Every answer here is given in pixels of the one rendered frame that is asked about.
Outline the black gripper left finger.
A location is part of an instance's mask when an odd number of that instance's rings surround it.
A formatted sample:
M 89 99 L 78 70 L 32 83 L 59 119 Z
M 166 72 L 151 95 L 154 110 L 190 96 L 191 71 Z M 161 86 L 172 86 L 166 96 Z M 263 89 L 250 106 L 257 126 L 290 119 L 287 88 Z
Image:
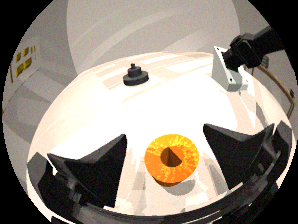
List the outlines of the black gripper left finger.
M 128 137 L 125 133 L 121 133 L 97 151 L 78 160 L 53 153 L 47 153 L 47 157 L 56 171 L 76 180 L 82 188 L 105 204 L 104 206 L 114 209 L 121 171 L 124 169 L 122 167 L 125 163 L 126 148 L 128 148 Z

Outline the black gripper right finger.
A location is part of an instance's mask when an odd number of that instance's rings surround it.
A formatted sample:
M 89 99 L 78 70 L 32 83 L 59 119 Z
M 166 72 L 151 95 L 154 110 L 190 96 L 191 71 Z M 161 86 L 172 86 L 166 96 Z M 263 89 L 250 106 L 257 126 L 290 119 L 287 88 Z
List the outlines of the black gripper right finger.
M 208 140 L 206 143 L 209 143 L 213 155 L 216 156 L 229 190 L 242 183 L 242 177 L 249 171 L 263 143 L 273 135 L 274 128 L 275 124 L 270 123 L 266 129 L 249 135 L 214 124 L 202 125 L 205 140 Z

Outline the orange knob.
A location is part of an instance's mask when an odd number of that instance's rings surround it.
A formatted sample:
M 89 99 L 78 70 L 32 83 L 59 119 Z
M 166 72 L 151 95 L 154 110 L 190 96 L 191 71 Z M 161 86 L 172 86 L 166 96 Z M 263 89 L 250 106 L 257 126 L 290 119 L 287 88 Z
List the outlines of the orange knob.
M 146 171 L 161 186 L 174 186 L 196 171 L 200 153 L 189 137 L 172 133 L 154 139 L 146 149 Z

